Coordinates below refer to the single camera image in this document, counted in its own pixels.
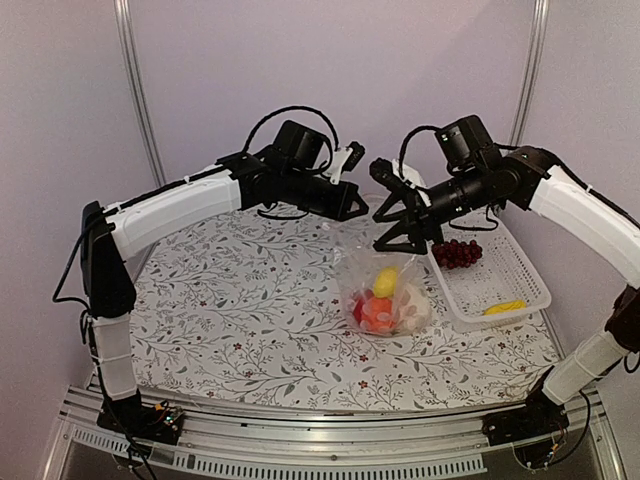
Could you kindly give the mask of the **yellow lemon toy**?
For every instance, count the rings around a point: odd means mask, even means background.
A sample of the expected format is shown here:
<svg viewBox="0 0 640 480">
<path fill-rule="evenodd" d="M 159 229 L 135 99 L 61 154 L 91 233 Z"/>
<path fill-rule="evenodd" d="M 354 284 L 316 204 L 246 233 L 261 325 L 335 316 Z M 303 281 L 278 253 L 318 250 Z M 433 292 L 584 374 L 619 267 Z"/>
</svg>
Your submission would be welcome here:
<svg viewBox="0 0 640 480">
<path fill-rule="evenodd" d="M 379 271 L 373 283 L 372 292 L 376 298 L 391 298 L 395 295 L 399 277 L 397 267 L 385 267 Z"/>
</svg>

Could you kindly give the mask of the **clear zip top bag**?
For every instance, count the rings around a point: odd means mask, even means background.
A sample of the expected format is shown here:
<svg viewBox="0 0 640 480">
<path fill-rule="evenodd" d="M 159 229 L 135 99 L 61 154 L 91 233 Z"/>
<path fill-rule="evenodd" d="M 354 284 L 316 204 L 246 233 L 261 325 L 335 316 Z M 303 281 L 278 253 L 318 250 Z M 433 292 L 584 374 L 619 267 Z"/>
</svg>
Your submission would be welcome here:
<svg viewBox="0 0 640 480">
<path fill-rule="evenodd" d="M 375 251 L 362 226 L 339 226 L 332 240 L 332 271 L 349 322 L 380 337 L 410 336 L 430 326 L 433 309 L 416 255 Z"/>
</svg>

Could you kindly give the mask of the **white cauliflower toy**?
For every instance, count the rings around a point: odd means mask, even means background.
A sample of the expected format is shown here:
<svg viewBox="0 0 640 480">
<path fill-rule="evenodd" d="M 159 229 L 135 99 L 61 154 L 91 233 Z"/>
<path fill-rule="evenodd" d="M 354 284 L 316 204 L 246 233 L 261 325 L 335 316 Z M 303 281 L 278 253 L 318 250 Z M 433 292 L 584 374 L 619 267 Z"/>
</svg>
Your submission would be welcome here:
<svg viewBox="0 0 640 480">
<path fill-rule="evenodd" d="M 397 332 L 413 335 L 425 330 L 431 323 L 433 310 L 423 287 L 406 283 L 398 297 Z"/>
</svg>

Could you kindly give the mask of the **red bell pepper toy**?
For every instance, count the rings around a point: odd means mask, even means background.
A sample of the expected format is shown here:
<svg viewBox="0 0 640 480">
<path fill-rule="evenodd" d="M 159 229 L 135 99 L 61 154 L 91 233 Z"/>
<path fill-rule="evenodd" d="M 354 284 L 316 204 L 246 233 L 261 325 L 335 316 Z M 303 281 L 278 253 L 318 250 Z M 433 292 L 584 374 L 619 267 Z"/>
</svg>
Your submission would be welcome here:
<svg viewBox="0 0 640 480">
<path fill-rule="evenodd" d="M 361 324 L 367 318 L 365 307 L 369 299 L 370 297 L 367 295 L 358 295 L 354 298 L 355 305 L 352 310 L 352 315 L 358 324 Z"/>
</svg>

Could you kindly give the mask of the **orange pumpkin toy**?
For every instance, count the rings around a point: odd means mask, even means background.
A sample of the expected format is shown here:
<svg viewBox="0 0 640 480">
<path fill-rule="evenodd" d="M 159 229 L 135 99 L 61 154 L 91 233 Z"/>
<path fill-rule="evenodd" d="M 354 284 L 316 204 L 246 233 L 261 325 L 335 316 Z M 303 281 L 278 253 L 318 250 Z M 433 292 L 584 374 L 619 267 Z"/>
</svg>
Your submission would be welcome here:
<svg viewBox="0 0 640 480">
<path fill-rule="evenodd" d="M 393 303 L 389 298 L 371 297 L 361 308 L 360 327 L 374 334 L 388 334 L 394 326 Z"/>
</svg>

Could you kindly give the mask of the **yellow banana toy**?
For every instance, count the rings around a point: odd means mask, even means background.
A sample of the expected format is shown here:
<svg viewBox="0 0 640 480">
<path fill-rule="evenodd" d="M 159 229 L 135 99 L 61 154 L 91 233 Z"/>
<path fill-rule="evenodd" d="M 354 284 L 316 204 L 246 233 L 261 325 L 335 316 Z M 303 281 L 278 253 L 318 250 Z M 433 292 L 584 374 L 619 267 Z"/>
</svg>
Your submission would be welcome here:
<svg viewBox="0 0 640 480">
<path fill-rule="evenodd" d="M 506 314 L 508 312 L 513 312 L 517 310 L 521 310 L 527 307 L 527 303 L 523 300 L 513 300 L 510 302 L 504 302 L 500 304 L 493 305 L 484 311 L 484 315 L 498 315 L 498 314 Z"/>
</svg>

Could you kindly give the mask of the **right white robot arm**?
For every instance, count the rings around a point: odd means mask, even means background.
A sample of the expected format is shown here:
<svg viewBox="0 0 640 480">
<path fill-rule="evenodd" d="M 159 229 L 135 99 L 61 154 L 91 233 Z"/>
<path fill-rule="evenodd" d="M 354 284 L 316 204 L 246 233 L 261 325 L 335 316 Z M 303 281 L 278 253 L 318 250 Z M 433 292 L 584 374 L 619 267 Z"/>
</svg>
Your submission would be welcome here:
<svg viewBox="0 0 640 480">
<path fill-rule="evenodd" d="M 434 134 L 451 177 L 427 188 L 406 175 L 408 141 L 396 161 L 372 162 L 371 177 L 390 193 L 374 220 L 392 225 L 375 241 L 376 251 L 426 254 L 429 243 L 442 242 L 443 224 L 481 207 L 512 203 L 562 227 L 627 283 L 603 330 L 548 370 L 527 396 L 517 427 L 537 436 L 554 422 L 554 405 L 566 403 L 639 350 L 639 224 L 550 151 L 496 143 L 476 115 L 445 127 L 418 126 L 406 137 L 424 131 Z"/>
</svg>

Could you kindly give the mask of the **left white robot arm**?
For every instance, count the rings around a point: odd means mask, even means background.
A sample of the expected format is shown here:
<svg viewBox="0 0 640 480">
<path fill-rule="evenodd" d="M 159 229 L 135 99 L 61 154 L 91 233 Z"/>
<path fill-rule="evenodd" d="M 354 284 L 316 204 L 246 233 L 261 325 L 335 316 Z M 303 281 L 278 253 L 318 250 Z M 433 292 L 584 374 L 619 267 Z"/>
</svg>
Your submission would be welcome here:
<svg viewBox="0 0 640 480">
<path fill-rule="evenodd" d="M 139 397 L 129 338 L 136 290 L 125 262 L 186 227 L 237 210 L 285 203 L 334 221 L 367 213 L 356 184 L 342 173 L 355 168 L 364 147 L 333 145 L 294 121 L 256 153 L 243 148 L 204 170 L 132 200 L 83 209 L 80 266 L 91 320 L 89 338 L 111 419 L 128 434 L 148 426 Z"/>
</svg>

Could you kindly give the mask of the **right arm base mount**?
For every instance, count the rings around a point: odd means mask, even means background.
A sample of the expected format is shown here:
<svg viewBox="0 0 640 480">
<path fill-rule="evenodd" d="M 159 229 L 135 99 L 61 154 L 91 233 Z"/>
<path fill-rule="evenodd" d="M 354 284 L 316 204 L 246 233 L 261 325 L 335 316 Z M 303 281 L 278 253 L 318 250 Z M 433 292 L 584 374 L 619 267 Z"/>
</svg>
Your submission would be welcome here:
<svg viewBox="0 0 640 480">
<path fill-rule="evenodd" d="M 536 386 L 527 395 L 523 406 L 488 414 L 482 419 L 482 433 L 491 446 L 531 440 L 515 448 L 516 460 L 530 469 L 549 466 L 565 439 L 569 419 L 563 405 L 556 405 Z"/>
</svg>

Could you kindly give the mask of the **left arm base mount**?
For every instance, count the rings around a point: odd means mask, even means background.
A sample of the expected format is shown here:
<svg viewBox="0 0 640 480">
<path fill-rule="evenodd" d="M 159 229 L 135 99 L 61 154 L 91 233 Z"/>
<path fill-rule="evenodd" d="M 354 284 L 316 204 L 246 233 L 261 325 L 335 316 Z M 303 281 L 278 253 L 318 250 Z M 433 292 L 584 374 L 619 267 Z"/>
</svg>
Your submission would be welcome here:
<svg viewBox="0 0 640 480">
<path fill-rule="evenodd" d="M 177 445 L 184 420 L 181 407 L 170 406 L 167 401 L 146 406 L 142 403 L 141 394 L 136 392 L 123 400 L 105 397 L 97 425 L 134 439 Z"/>
</svg>

